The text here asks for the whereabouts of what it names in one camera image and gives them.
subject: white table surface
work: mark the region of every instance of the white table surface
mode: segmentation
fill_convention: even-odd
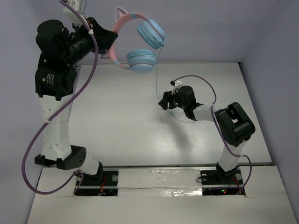
[[[81,67],[78,86],[92,66]],[[243,150],[254,164],[271,163],[267,146],[237,63],[159,64],[158,93],[170,91],[173,78],[197,74],[215,88],[222,108],[239,102],[256,126]],[[221,157],[223,143],[212,122],[186,124],[158,105],[156,73],[137,74],[115,65],[99,65],[94,77],[72,108],[71,144],[84,146],[104,166],[206,165]],[[184,78],[198,102],[211,104],[208,85],[198,78]],[[175,109],[176,116],[182,113]],[[191,122],[185,115],[179,117]],[[248,163],[241,158],[240,163]]]
[[[241,167],[243,176],[248,170]],[[54,189],[71,173],[44,168],[38,189]],[[28,224],[296,224],[276,167],[253,167],[246,197],[74,196],[74,186],[75,179],[53,195],[36,194]]]

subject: headphones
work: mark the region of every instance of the headphones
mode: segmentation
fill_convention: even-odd
[[[121,7],[117,7],[115,15],[115,24],[113,27],[113,32],[118,33],[120,29],[129,21],[133,19],[145,20],[142,24],[137,27],[137,31],[142,39],[153,49],[159,49],[164,47],[164,39],[166,38],[166,33],[162,28],[152,19],[149,19],[142,13],[128,13]],[[115,46],[112,44],[110,50],[108,51],[110,59],[119,67],[135,71],[138,73],[147,73],[153,71],[157,58],[151,50],[148,49],[137,49],[129,52],[127,54],[127,61],[129,67],[122,65],[115,55]]]

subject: white wall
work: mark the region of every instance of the white wall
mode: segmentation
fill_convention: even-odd
[[[24,152],[42,116],[35,94],[35,71],[40,50],[36,29],[47,19],[38,0],[1,0],[0,7],[0,223],[26,223],[33,192],[21,175]],[[40,140],[29,155],[27,172],[36,185],[41,168],[34,164]]]
[[[299,221],[299,0],[278,1],[241,68]]]
[[[42,0],[52,18],[70,27],[57,1]],[[94,17],[103,28],[112,29],[117,6],[146,14],[168,35],[161,54],[164,62],[240,62],[276,1],[88,0],[85,15]],[[127,61],[131,50],[150,49],[136,30],[140,23],[135,20],[127,24],[116,40],[121,62]],[[93,56],[83,62],[93,63]]]

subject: headphone headband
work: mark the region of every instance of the headphone headband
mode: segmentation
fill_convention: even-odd
[[[159,34],[161,37],[163,37],[163,35],[159,32],[159,30],[157,30],[157,28],[152,24],[152,22],[150,21],[150,19],[142,14],[142,13],[128,13],[127,11],[125,11],[124,9],[120,8],[121,10],[123,10],[123,12],[125,14],[123,14],[121,17],[117,18],[116,15],[116,21],[115,24],[113,26],[112,31],[118,33],[120,31],[120,29],[129,21],[134,20],[134,19],[142,19],[145,20],[149,23],[149,25],[154,29],[154,31]],[[123,69],[130,69],[130,67],[124,66],[122,65],[116,57],[115,54],[115,43],[112,44],[111,48],[108,51],[108,55],[110,57],[110,59],[119,67],[123,68]]]

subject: black wire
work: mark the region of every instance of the black wire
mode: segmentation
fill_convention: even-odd
[[[202,184],[202,182],[199,182],[198,179],[201,179],[201,176],[200,176],[199,178],[196,179],[196,182]]]

